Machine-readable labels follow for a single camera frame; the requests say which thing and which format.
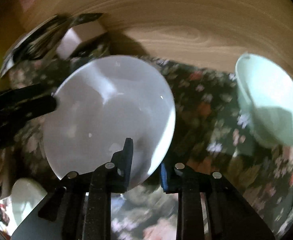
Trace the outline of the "white bowl with black spots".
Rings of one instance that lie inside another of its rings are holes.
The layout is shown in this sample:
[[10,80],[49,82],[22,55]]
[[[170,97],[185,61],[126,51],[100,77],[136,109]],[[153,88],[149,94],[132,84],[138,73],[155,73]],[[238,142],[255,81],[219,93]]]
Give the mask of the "white bowl with black spots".
[[58,178],[94,171],[131,138],[134,188],[168,152],[175,102],[164,76],[146,61],[124,55],[93,60],[72,73],[54,98],[58,106],[45,118],[43,144]]

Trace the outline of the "small white paper box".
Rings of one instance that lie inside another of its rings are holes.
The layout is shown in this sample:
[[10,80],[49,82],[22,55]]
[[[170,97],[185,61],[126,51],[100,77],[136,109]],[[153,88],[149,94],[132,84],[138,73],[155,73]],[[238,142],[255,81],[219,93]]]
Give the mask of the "small white paper box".
[[63,60],[68,59],[75,51],[106,33],[98,20],[75,25],[65,33],[56,53]]

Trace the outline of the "mint green bowl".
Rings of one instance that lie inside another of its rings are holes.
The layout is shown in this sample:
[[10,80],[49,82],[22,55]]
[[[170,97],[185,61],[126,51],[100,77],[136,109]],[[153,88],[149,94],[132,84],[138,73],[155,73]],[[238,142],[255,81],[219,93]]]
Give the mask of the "mint green bowl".
[[238,103],[249,128],[265,148],[293,147],[293,80],[273,61],[241,55],[235,64]]

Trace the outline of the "stack of papers and magazines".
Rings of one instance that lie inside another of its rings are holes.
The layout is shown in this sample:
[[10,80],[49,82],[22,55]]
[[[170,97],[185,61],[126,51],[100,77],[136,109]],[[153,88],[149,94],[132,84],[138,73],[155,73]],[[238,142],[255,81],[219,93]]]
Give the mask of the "stack of papers and magazines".
[[42,59],[63,38],[68,29],[101,18],[101,12],[80,14],[56,14],[21,36],[5,53],[0,68],[0,78],[24,60]]

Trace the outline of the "mint green plate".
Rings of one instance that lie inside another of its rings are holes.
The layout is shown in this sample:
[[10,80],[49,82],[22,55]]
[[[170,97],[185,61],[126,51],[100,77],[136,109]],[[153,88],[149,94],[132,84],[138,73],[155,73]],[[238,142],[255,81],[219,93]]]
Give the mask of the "mint green plate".
[[18,179],[10,196],[0,200],[0,207],[9,218],[8,228],[14,231],[46,195],[47,191],[33,179]]

